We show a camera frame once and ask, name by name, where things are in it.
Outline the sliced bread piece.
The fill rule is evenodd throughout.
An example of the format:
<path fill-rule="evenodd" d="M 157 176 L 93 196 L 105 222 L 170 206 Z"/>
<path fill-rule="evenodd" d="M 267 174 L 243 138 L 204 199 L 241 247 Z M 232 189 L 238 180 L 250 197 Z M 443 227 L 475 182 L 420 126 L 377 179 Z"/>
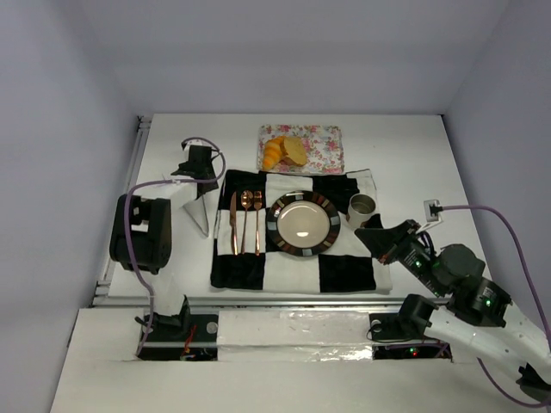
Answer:
<path fill-rule="evenodd" d="M 281 143 L 282 161 L 293 166 L 305 166 L 307 154 L 299 137 L 285 137 Z"/>

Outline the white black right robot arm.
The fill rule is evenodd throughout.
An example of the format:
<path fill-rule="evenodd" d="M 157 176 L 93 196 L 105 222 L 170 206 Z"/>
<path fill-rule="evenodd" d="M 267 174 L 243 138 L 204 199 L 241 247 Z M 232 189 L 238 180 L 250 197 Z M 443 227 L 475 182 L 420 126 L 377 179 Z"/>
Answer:
<path fill-rule="evenodd" d="M 484 277 L 485 263 L 467 246 L 435 250 L 427 231 L 406 220 L 390 229 L 359 228 L 356 237 L 383 265 L 401 264 L 445 304 L 410 293 L 394 315 L 377 316 L 367 337 L 379 344 L 446 342 L 470 349 L 479 363 L 493 361 L 507 372 L 536 409 L 550 405 L 550 345 L 511 296 Z"/>

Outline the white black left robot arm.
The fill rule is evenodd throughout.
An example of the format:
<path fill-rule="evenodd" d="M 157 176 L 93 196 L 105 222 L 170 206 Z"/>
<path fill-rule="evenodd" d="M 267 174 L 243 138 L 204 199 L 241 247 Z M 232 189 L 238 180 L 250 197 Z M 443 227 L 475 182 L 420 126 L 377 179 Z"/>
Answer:
<path fill-rule="evenodd" d="M 189 328 L 189 305 L 172 277 L 161 276 L 172 255 L 172 213 L 219 187 L 226 168 L 220 148 L 203 138 L 182 142 L 184 161 L 167 176 L 137 183 L 116 204 L 108 253 L 110 259 L 133 273 L 145 288 L 149 309 L 137 321 L 152 335 L 162 330 Z"/>

